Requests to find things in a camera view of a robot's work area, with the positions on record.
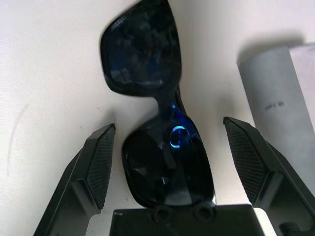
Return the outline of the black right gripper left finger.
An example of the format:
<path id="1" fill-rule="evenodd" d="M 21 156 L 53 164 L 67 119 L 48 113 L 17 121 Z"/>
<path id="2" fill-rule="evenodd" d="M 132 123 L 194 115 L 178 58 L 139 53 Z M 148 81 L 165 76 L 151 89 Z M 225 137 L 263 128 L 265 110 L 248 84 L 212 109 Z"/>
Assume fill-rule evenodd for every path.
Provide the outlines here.
<path id="1" fill-rule="evenodd" d="M 84 236 L 104 208 L 112 166 L 113 123 L 93 132 L 67 165 L 35 230 L 36 236 Z"/>

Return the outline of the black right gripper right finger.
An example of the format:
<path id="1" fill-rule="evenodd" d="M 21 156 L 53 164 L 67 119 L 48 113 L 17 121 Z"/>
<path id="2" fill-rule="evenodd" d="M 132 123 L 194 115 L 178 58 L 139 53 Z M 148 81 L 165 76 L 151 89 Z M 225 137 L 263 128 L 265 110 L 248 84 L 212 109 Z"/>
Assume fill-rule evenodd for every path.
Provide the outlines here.
<path id="1" fill-rule="evenodd" d="M 224 117 L 233 162 L 254 208 L 278 236 L 315 234 L 315 197 L 287 159 L 249 123 Z"/>

